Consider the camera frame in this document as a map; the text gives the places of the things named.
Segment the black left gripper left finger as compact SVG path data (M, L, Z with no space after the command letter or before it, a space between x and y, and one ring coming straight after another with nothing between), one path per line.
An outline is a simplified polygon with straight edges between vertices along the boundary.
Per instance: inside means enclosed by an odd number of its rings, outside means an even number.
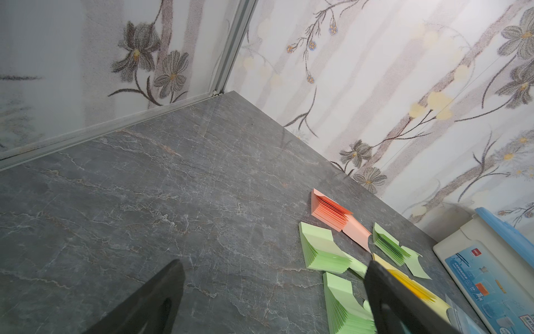
M172 260L87 333L171 333L184 293L183 264Z

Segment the large yellow memo pad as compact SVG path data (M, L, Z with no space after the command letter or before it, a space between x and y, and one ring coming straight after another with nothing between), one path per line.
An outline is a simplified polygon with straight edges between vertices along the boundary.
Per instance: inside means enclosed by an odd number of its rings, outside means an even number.
M429 289L426 289L423 285L419 284L417 281L409 278L402 271L393 267L387 261L383 260L380 256L375 253L372 254L372 258L378 264L382 265L390 274L393 275L399 282L401 282L407 289L415 294L420 300L422 300L431 310L437 313L442 319L445 320L447 324L450 324L449 318L446 314L446 311L450 309L448 303L443 301L439 296L431 292Z

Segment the red memo pad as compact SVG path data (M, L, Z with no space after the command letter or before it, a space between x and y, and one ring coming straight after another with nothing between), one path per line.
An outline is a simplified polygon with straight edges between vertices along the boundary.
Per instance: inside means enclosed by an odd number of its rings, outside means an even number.
M344 229L352 214L317 189L311 191L311 215L337 232Z

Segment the torn green memo page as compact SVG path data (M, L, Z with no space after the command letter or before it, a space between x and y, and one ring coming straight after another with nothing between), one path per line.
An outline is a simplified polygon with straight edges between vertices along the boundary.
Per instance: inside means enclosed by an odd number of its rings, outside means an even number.
M417 253L416 251L408 248L407 246L401 247L407 254L409 254L409 257L405 257L405 264L407 265L407 268L409 268L410 272L413 276L417 278L422 279L431 279L431 277L424 271L423 267L421 266L419 259L421 255Z

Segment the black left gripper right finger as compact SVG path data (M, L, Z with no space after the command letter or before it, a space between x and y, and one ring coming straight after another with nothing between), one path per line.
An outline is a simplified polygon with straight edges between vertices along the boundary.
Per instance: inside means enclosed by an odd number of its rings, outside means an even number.
M457 333L385 267L370 261L364 287L378 333Z

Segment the torn red memo page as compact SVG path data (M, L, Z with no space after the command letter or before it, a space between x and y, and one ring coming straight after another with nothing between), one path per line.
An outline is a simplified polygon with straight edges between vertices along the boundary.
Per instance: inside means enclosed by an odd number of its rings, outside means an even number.
M345 217L346 224L342 228L342 231L365 251L370 253L369 237L371 233L353 215L346 214Z

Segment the green memo pad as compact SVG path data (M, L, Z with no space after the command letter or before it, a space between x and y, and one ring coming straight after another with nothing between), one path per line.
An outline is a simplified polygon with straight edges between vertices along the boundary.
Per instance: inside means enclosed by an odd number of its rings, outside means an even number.
M376 333L372 314L353 295L352 282L325 272L323 286L330 333Z
M347 271L350 259L336 245L331 230L300 222L299 233L307 269L333 274Z
M377 246L385 255L393 260L397 266L403 266L410 254L401 248L399 242L393 238L384 228L379 224L374 223L373 226L373 240L374 245Z

